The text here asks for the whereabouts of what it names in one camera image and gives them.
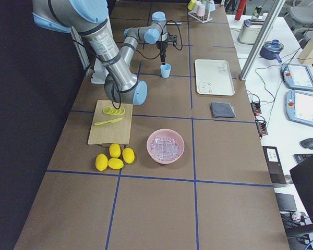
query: pink bowl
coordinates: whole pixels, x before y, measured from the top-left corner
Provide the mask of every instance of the pink bowl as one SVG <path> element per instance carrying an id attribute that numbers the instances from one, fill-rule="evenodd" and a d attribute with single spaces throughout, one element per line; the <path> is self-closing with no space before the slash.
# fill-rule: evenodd
<path id="1" fill-rule="evenodd" d="M 151 148 L 152 145 L 155 145 L 155 139 L 156 138 L 167 138 L 167 139 L 174 139 L 174 143 L 176 143 L 176 146 L 178 147 L 178 151 L 176 153 L 176 155 L 173 157 L 173 159 L 159 159 L 156 157 L 155 153 L 153 152 L 153 149 Z M 152 157 L 153 160 L 155 160 L 158 163 L 161 164 L 170 164 L 175 162 L 177 159 L 179 159 L 181 157 L 181 155 L 183 154 L 184 151 L 184 141 L 182 139 L 182 137 L 175 132 L 174 130 L 171 129 L 159 129 L 154 131 L 147 139 L 147 143 L 146 143 L 146 148 L 147 148 L 147 152 L 149 153 L 149 155 Z"/>

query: wooden cutting board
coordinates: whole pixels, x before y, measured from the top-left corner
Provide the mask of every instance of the wooden cutting board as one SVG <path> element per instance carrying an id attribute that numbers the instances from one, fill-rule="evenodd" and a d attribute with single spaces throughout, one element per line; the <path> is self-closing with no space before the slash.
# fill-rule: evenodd
<path id="1" fill-rule="evenodd" d="M 118 143 L 120 145 L 128 145 L 130 143 L 131 119 L 132 119 L 132 104 L 121 104 L 125 108 L 125 114 L 111 116 L 106 115 L 102 111 L 105 107 L 113 107 L 109 100 L 98 100 L 96 109 L 91 124 L 88 145 L 108 145 Z M 106 123 L 99 126 L 94 126 L 95 122 L 107 121 L 122 117 L 121 121 L 115 123 Z"/>

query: pot handle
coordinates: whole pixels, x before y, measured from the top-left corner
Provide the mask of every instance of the pot handle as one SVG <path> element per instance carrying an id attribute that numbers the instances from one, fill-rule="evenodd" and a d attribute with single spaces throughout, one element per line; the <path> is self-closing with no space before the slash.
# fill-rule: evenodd
<path id="1" fill-rule="evenodd" d="M 276 57 L 277 61 L 281 64 L 282 63 L 282 59 L 280 57 L 279 54 L 273 54 L 274 57 Z"/>

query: table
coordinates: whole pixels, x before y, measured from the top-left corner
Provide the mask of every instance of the table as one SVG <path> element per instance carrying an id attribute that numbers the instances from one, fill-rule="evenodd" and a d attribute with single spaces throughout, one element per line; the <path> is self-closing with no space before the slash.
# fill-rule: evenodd
<path id="1" fill-rule="evenodd" d="M 149 88 L 146 103 L 133 110 L 129 146 L 136 162 L 120 171 L 95 169 L 95 157 L 108 149 L 87 139 L 96 101 L 106 98 L 103 86 L 86 77 L 15 250 L 288 249 L 246 86 L 237 80 L 224 7 L 202 24 L 187 16 L 186 4 L 117 2 L 115 41 L 123 41 L 124 27 L 147 25 L 157 10 L 183 23 L 184 47 L 168 48 L 167 79 L 159 61 L 133 58 L 131 71 Z M 148 57 L 158 53 L 150 45 L 138 49 Z M 197 94 L 196 59 L 226 59 L 235 95 Z M 231 103 L 237 116 L 212 118 L 213 101 Z M 146 150 L 148 136 L 160 128 L 185 141 L 183 156 L 171 165 L 157 164 Z"/>
<path id="2" fill-rule="evenodd" d="M 240 21 L 234 20 L 234 15 L 228 15 L 227 19 L 230 24 L 232 38 L 237 50 L 240 66 L 242 67 L 246 61 L 245 58 L 251 50 L 252 45 L 241 44 L 238 40 L 238 31 L 242 26 L 244 19 L 251 18 L 251 16 L 242 16 Z M 268 36 L 268 41 L 278 39 L 285 45 L 285 49 L 281 51 L 281 58 L 283 62 L 289 62 L 294 53 L 299 49 L 299 44 L 294 38 L 291 30 L 287 26 L 283 17 L 277 17 L 273 29 Z M 292 63 L 298 64 L 298 59 L 293 59 Z M 255 73 L 257 68 L 266 68 L 271 65 L 278 65 L 276 60 L 266 60 L 264 58 L 257 58 L 253 68 L 251 69 L 246 79 L 246 89 L 253 94 L 259 96 L 261 101 L 272 101 L 272 96 L 264 90 L 264 84 Z M 310 66 L 311 73 L 313 74 L 313 67 Z M 273 66 L 269 69 L 260 69 L 257 72 L 262 76 L 266 82 L 267 89 L 275 96 L 275 103 L 262 105 L 262 116 L 270 121 L 268 124 L 268 136 L 264 136 L 261 140 L 262 146 L 276 146 L 279 152 L 279 157 L 284 174 L 290 174 L 290 169 L 297 165 L 293 154 L 310 154 L 313 150 L 304 149 L 300 146 L 299 142 L 306 138 L 313 138 L 313 127 L 289 121 L 285 112 L 285 96 L 289 89 L 284 82 L 281 82 L 280 66 Z M 249 96 L 253 101 L 257 101 L 254 96 Z M 277 193 L 292 194 L 295 197 L 297 209 L 304 211 L 306 209 L 301 202 L 299 195 L 294 185 L 282 188 L 275 188 Z"/>

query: computer mouse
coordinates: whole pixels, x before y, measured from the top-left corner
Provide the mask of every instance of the computer mouse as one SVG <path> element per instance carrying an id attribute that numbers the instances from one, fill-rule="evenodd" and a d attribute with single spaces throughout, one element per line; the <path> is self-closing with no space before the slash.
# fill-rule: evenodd
<path id="1" fill-rule="evenodd" d="M 304 148 L 313 149 L 313 138 L 307 138 L 300 142 L 301 146 Z"/>

